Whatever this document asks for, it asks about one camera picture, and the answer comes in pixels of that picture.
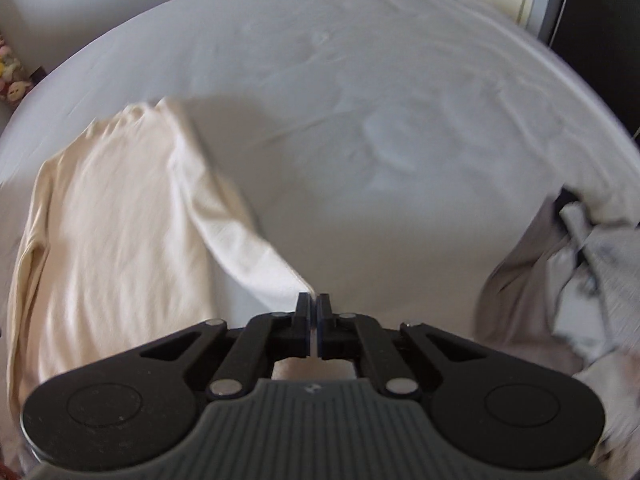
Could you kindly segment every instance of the ribbed surface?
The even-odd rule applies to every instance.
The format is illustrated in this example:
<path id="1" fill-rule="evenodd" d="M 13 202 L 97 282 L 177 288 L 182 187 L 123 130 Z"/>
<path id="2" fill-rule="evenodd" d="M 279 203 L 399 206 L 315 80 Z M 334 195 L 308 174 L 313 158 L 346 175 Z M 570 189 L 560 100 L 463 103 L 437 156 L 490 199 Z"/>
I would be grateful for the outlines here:
<path id="1" fill-rule="evenodd" d="M 174 450 L 110 474 L 51 466 L 33 480 L 600 480 L 585 464 L 541 473 L 497 470 L 453 449 L 420 406 L 385 399 L 368 381 L 264 381 L 211 404 Z"/>

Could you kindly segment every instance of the cream sweater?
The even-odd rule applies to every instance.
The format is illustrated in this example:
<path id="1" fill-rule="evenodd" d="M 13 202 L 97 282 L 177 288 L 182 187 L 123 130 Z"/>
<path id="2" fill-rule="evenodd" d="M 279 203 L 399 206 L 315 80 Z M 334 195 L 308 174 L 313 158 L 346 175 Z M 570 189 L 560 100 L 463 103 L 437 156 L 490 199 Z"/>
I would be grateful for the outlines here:
<path id="1" fill-rule="evenodd" d="M 177 105 L 95 121 L 37 177 L 8 306 L 8 399 L 218 316 L 207 251 L 264 305 L 310 290 L 210 171 Z"/>

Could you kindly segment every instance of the white bed sheet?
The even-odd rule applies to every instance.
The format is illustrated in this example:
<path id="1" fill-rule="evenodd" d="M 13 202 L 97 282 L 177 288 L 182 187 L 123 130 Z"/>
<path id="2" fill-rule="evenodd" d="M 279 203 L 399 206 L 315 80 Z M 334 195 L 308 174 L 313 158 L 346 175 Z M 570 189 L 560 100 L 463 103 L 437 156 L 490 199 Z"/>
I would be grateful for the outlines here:
<path id="1" fill-rule="evenodd" d="M 65 62 L 0 137 L 3 307 L 41 163 L 166 95 L 313 288 L 387 326 L 468 335 L 484 280 L 562 184 L 601 219 L 640 219 L 615 118 L 477 0 L 173 0 Z"/>

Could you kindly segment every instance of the pile of clothes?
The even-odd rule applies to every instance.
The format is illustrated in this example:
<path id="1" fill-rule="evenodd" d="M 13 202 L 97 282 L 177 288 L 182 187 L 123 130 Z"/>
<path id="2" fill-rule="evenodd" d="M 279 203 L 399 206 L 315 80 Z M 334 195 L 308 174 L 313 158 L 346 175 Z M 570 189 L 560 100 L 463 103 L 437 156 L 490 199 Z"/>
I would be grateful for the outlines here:
<path id="1" fill-rule="evenodd" d="M 479 298 L 481 344 L 570 374 L 607 415 L 591 459 L 640 479 L 640 229 L 590 221 L 563 189 L 547 199 Z"/>

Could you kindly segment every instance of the silver screw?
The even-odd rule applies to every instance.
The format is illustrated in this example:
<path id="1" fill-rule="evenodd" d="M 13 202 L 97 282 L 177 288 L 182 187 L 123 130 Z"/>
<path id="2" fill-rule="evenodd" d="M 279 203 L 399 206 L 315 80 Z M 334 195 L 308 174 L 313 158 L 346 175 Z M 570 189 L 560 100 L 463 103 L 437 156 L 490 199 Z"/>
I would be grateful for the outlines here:
<path id="1" fill-rule="evenodd" d="M 229 397 L 242 390 L 242 384 L 235 379 L 218 379 L 213 381 L 209 389 L 211 393 L 218 397 Z"/>
<path id="2" fill-rule="evenodd" d="M 385 388 L 394 395 L 409 395 L 418 390 L 418 383 L 407 377 L 389 379 Z"/>

